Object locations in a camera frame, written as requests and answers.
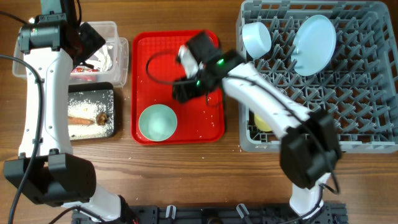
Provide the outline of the red snack wrapper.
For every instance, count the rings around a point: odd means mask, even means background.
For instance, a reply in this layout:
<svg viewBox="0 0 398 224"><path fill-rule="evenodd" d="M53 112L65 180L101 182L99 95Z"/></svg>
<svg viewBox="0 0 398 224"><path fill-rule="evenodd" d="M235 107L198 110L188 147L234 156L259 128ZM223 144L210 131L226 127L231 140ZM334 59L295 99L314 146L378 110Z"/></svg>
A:
<svg viewBox="0 0 398 224"><path fill-rule="evenodd" d="M86 67L77 67L77 68L72 70L72 74L75 74L75 73L94 73L94 72L98 72L98 70L94 69L94 68L86 68Z"/></svg>

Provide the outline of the white tissue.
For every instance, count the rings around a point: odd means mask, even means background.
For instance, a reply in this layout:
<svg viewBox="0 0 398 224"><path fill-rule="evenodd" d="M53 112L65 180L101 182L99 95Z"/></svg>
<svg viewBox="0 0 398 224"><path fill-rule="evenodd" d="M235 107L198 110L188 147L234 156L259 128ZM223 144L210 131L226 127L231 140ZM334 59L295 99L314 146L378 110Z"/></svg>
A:
<svg viewBox="0 0 398 224"><path fill-rule="evenodd" d="M113 60L111 58L112 45L103 45L94 55L86 61L86 64L92 65L99 72L105 72L112 68Z"/></svg>

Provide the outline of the green bowl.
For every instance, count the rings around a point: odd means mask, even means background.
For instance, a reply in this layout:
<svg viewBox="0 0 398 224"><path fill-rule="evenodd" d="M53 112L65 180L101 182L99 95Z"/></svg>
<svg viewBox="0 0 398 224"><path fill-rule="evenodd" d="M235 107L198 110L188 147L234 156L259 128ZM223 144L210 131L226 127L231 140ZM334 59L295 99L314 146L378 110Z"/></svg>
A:
<svg viewBox="0 0 398 224"><path fill-rule="evenodd" d="M150 141L169 139L177 129L178 119L174 110L166 105L147 107L139 117L139 130Z"/></svg>

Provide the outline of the light blue bowl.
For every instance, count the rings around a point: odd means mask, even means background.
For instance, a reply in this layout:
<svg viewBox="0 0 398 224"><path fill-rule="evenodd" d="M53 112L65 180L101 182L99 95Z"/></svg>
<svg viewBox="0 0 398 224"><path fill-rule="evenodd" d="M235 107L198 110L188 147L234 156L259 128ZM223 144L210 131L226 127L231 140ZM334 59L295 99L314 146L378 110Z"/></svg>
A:
<svg viewBox="0 0 398 224"><path fill-rule="evenodd" d="M253 59L261 58L271 49L271 35L261 22L243 25L242 37L246 52Z"/></svg>

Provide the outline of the yellow plastic cup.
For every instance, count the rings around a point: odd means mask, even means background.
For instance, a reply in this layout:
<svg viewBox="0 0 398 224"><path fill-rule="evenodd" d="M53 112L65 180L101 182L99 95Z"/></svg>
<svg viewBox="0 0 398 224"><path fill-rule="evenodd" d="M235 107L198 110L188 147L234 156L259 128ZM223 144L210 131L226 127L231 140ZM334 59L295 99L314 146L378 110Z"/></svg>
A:
<svg viewBox="0 0 398 224"><path fill-rule="evenodd" d="M272 131L272 128L257 114L254 115L254 124L256 125L258 130L261 130L263 132Z"/></svg>

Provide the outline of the dark brown food scrap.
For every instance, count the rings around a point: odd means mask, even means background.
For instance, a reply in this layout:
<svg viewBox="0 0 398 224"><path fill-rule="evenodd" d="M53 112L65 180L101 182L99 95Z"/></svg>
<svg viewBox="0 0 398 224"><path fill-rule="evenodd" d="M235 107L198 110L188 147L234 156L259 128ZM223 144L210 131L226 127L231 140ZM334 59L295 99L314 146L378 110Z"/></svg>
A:
<svg viewBox="0 0 398 224"><path fill-rule="evenodd" d="M96 116L96 124L99 126L104 126L108 120L108 115L105 112L101 112Z"/></svg>

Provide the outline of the brown carrot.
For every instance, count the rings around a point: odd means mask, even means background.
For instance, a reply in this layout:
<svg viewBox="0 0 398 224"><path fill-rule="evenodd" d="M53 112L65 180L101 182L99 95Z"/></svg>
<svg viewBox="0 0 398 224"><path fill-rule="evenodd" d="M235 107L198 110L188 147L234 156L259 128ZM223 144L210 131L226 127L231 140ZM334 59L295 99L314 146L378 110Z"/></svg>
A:
<svg viewBox="0 0 398 224"><path fill-rule="evenodd" d="M85 119L85 118L77 118L77 117L68 117L68 124L69 125L83 125L83 126L89 126L94 124L95 122L90 119Z"/></svg>

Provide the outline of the light blue plate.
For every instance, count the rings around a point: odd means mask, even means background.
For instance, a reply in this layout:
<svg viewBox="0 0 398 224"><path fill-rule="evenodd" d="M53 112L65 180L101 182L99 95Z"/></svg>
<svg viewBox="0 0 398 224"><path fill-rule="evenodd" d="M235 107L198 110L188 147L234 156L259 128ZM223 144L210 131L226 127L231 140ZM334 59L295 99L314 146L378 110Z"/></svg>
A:
<svg viewBox="0 0 398 224"><path fill-rule="evenodd" d="M314 75L330 62L336 47L336 30L323 15L308 18L297 31L293 46L294 70L301 76Z"/></svg>

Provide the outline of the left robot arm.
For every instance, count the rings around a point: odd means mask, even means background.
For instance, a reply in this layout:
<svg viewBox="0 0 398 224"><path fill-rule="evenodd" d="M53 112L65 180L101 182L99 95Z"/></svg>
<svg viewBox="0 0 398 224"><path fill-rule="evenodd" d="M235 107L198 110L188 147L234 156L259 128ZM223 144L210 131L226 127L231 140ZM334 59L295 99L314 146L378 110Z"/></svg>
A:
<svg viewBox="0 0 398 224"><path fill-rule="evenodd" d="M74 155L68 133L71 72L105 41L82 22L78 1L42 1L41 11L23 23L17 38L27 106L18 157L4 163L4 176L17 197L36 205L76 210L93 222L131 223L129 205L97 183L93 164Z"/></svg>

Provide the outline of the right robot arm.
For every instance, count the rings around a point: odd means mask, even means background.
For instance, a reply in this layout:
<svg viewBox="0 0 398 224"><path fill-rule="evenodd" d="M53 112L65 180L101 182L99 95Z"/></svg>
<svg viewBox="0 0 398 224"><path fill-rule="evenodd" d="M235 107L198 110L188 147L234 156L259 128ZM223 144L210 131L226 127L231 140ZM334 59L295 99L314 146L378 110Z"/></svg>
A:
<svg viewBox="0 0 398 224"><path fill-rule="evenodd" d="M298 219L311 219L342 157L332 115L291 100L237 51L222 52L205 31L179 47L177 62L186 76L172 83L175 100L186 103L221 88L271 127L280 141L280 167L293 185L289 205Z"/></svg>

